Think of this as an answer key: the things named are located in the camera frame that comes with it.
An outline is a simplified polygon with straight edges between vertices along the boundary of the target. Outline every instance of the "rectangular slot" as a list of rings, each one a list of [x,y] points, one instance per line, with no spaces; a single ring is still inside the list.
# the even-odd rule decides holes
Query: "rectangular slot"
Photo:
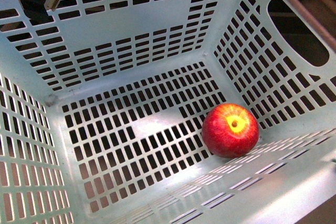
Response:
[[[216,195],[215,197],[203,202],[201,205],[206,206],[208,208],[214,208],[218,206],[219,204],[227,201],[228,199],[232,198],[234,194],[226,194],[226,193],[220,193]]]

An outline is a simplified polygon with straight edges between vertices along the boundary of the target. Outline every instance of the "plastic basket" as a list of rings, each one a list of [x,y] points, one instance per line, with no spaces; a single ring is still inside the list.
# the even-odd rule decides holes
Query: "plastic basket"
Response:
[[[62,0],[44,24],[0,0],[0,222],[293,223],[336,194],[334,40],[282,1],[306,30],[272,0]],[[244,157],[203,145],[224,102],[260,125]]]

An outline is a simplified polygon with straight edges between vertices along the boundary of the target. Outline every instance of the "light blue basket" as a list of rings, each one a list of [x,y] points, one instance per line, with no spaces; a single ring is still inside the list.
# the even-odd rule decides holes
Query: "light blue basket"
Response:
[[[0,223],[294,223],[336,194],[336,43],[297,0],[48,14],[0,0]],[[277,17],[308,32],[282,36]],[[224,102],[260,125],[244,157],[203,145]]]

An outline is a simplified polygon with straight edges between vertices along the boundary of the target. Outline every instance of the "apple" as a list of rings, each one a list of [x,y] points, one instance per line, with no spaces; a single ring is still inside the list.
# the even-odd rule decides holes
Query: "apple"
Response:
[[[241,157],[258,142],[259,127],[247,109],[238,104],[224,103],[206,116],[202,139],[209,151],[219,157]]]

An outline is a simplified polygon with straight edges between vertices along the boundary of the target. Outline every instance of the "red apple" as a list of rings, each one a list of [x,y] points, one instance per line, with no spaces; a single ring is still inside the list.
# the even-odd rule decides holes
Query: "red apple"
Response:
[[[202,139],[213,154],[235,158],[248,153],[258,142],[259,128],[255,117],[234,103],[220,104],[206,116]]]

